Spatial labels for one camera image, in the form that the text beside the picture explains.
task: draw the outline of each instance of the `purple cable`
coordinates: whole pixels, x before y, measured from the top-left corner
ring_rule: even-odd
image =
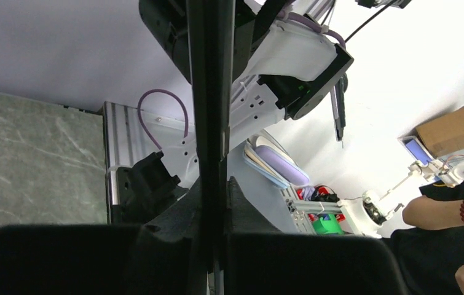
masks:
[[[285,13],[284,11],[281,11],[279,12],[279,14],[277,15],[279,18],[284,18],[285,17]],[[328,30],[327,32],[325,33],[322,33],[322,27],[315,23],[314,21],[310,20],[309,18],[303,16],[303,15],[300,15],[300,14],[296,14],[294,12],[290,12],[288,13],[288,20],[292,20],[294,22],[298,22],[302,25],[305,25],[307,26],[308,28],[310,28],[311,30],[313,30],[314,32],[316,32],[317,34],[324,34],[324,35],[327,35],[327,36],[331,36],[335,39],[337,39],[337,41],[339,41],[339,44],[340,46],[342,46],[343,48],[346,48],[345,47],[345,41],[344,39],[342,38],[342,36],[333,31],[333,30]]]
[[[184,136],[183,138],[185,138],[188,135],[188,112],[186,111],[186,107],[184,106],[184,103],[181,101],[181,99],[177,95],[175,95],[174,93],[171,93],[168,90],[152,89],[152,90],[145,92],[141,96],[140,100],[138,101],[138,120],[140,121],[141,127],[143,127],[143,130],[145,131],[145,133],[147,133],[151,141],[155,144],[155,146],[157,146],[158,149],[161,150],[161,145],[157,142],[157,140],[155,140],[152,133],[150,133],[150,131],[147,129],[147,126],[145,126],[145,122],[143,121],[143,117],[141,115],[141,104],[143,103],[143,100],[152,93],[164,93],[164,94],[172,96],[175,100],[179,102],[179,105],[181,105],[181,108],[183,109],[183,115],[184,115]]]

